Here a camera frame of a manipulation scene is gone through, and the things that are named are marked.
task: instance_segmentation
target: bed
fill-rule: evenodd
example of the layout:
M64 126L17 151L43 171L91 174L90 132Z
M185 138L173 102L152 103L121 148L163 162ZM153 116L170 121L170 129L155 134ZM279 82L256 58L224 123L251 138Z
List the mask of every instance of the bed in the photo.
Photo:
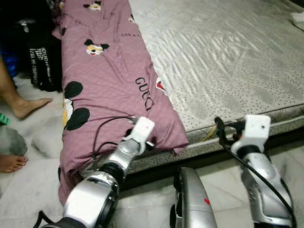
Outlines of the bed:
M130 173L218 151L214 117L271 117L270 135L304 126L304 32L286 0L130 0L133 16L190 142L148 152Z

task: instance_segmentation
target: green object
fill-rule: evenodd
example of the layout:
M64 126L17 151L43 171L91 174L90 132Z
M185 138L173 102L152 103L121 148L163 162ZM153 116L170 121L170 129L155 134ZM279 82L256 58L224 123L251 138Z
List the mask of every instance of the green object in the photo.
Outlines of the green object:
M0 125L9 125L10 119L6 117L4 114L0 113Z

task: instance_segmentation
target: yellow cable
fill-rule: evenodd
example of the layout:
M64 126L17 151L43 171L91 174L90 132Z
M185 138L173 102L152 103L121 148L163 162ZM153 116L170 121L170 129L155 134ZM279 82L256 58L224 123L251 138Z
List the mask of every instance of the yellow cable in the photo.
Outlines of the yellow cable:
M216 129L216 125L213 126L213 128L211 129L211 131L209 132L209 134L205 138L203 138L202 140L200 140L200 142L203 142L206 139L208 139L214 133L215 129Z

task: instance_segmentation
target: wire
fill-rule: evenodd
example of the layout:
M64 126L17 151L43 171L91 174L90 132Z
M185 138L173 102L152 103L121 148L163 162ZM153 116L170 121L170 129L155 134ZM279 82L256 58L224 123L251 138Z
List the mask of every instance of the wire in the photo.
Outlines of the wire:
M50 223L54 223L52 220L50 220L46 215L45 213L43 213L43 211L40 211L39 214L38 214L38 219L37 219L37 222L35 223L35 225L33 226L33 228L38 228L41 224L41 221L42 220L45 220L48 224Z
M209 132L209 134L205 138L203 138L202 140L200 140L200 142L202 143L203 141L205 141L206 139L208 139L214 133L214 131L215 131L216 128L217 128L217 126L214 125L213 128L211 129L211 131Z
M117 143L114 143L114 142L105 142L103 143L97 151L95 151L95 147L96 147L96 141L97 141L97 137L98 137L98 133L101 129L102 126L104 126L106 123L108 122L111 122L113 120L117 120L117 119L129 119L131 121L133 121L133 119L131 117L128 117L128 116L117 116L117 117L114 117L114 118L111 118L105 122L103 122L98 128L97 128L97 131L96 131L96 135L95 135L95 139L94 139L94 143L93 143L93 149L92 149L92 160L93 160L93 169L94 171L97 170L97 157L98 157L98 152L100 151L100 149L104 146L104 145L107 145L107 144L112 144L112 145L117 145Z
M281 202L284 204L286 209L288 210L289 215L291 216L292 219L292 224L293 228L297 227L296 219L295 219L295 214L293 212L293 209L289 206L289 204L286 202L286 200L283 198L283 196L273 187L261 174L259 174L254 168L252 168L250 165L245 163L243 160L241 160L239 157L237 157L231 150L220 140L219 143L224 147L224 149L234 158L236 159L239 163L244 165L246 168L248 168L250 171L252 171L259 179L261 179L262 182L264 182L265 185L267 185L273 193L281 200Z
M114 117L114 118L112 118L112 119L109 119L109 120L103 122L103 123L97 128L97 131L96 131L96 135L95 135L95 139L94 139L94 143L93 143L93 150L92 150L93 153L99 152L99 149L102 147L102 146L100 146L100 147L98 148L98 150L95 151L96 140L97 140L97 136L98 136L98 133L99 133L100 128L101 128L103 125L105 125L106 123L111 122L111 121L113 121L113 120L117 120L117 119L129 119L129 120L133 121L133 119L132 119L131 117L128 117L128 116L117 116L117 117Z

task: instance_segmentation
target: black cable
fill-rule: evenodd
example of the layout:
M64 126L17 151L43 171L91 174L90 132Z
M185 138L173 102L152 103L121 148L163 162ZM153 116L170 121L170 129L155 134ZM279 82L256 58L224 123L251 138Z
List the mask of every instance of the black cable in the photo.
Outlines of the black cable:
M293 209L289 206L289 204L286 202L286 200L283 198L283 196L273 187L261 174L259 174L254 168L252 168L250 165L245 163L243 160L241 160L239 157L237 157L231 150L220 140L219 143L224 147L224 149L239 163L244 165L246 168L248 168L250 171L252 171L259 179L261 179L262 182L264 182L265 185L267 185L273 193L281 200L281 202L284 204L284 206L287 208L289 215L292 219L293 228L297 227L295 214L293 212Z
M111 144L111 145L118 145L118 143L115 143L115 142L104 142L103 144L101 144L101 146L98 148L97 152L99 152L101 150L101 148L104 146L104 145L108 145L108 144Z
M117 117L114 117L114 118L112 118L112 119L109 119L109 120L103 122L103 123L97 128L97 131L96 131L96 135L95 135L95 139L94 139L94 143L93 143L93 150L92 150L93 153L98 152L99 149L101 148L101 146L100 146L99 149L98 149L97 151L95 151L96 140L97 140L97 136L98 136L98 133L99 133L100 128L101 128L103 125L105 125L106 123L111 122L111 121L113 121L113 120L117 120L117 119L129 119L129 120L131 120L131 121L133 120L131 117L128 117L128 116L117 116Z
M46 215L45 213L43 213L43 211L40 211L39 214L38 214L38 219L37 219L37 222L35 223L34 227L33 228L38 228L41 224L41 221L42 220L45 220L48 224L50 223L54 223L52 220L50 220Z
M287 193L288 193L288 195L289 195L289 197L290 197L291 205L292 205L292 210L294 210L294 201L293 201L293 198L291 197L291 193L290 193L290 190L289 190L289 188L288 188L286 182L285 182L282 178L281 178L281 183L282 183L282 185L284 186L284 188L286 189L286 191L287 191Z

